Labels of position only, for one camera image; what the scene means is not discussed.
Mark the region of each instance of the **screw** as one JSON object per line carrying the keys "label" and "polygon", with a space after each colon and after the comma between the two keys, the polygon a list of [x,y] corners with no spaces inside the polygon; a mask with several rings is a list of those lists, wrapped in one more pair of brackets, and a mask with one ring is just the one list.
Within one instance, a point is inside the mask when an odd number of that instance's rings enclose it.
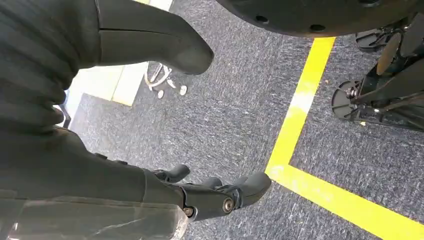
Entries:
{"label": "screw", "polygon": [[222,205],[222,210],[224,213],[229,214],[234,208],[234,201],[231,198],[226,198],[224,204]]}
{"label": "screw", "polygon": [[191,216],[193,216],[193,214],[195,213],[195,211],[193,210],[193,208],[191,207],[184,207],[182,209],[182,211],[185,213],[185,215],[190,218]]}

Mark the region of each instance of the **yellow line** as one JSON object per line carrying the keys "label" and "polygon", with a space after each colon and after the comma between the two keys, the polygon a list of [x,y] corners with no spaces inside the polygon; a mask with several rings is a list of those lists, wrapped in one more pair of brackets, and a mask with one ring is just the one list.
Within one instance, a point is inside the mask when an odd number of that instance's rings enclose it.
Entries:
{"label": "yellow line", "polygon": [[266,173],[280,165],[289,164],[299,135],[305,124],[321,76],[327,65],[335,38],[317,38],[312,44],[309,56],[285,116],[274,150],[266,168]]}
{"label": "yellow line", "polygon": [[387,240],[424,240],[424,225],[289,165],[334,44],[313,42],[265,172],[277,183]]}
{"label": "yellow line", "polygon": [[385,240],[424,240],[424,225],[290,165],[279,184]]}

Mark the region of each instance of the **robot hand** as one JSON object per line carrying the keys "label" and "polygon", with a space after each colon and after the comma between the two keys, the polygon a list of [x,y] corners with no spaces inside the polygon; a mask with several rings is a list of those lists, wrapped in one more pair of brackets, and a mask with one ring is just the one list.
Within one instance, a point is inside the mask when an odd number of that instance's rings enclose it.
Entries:
{"label": "robot hand", "polygon": [[270,187],[264,173],[226,186],[175,184],[172,174],[92,154],[75,133],[54,127],[63,116],[52,105],[64,102],[79,69],[158,61],[205,72],[214,54],[181,17],[132,0],[2,0],[0,30],[0,203],[169,204],[204,220],[249,206]]}

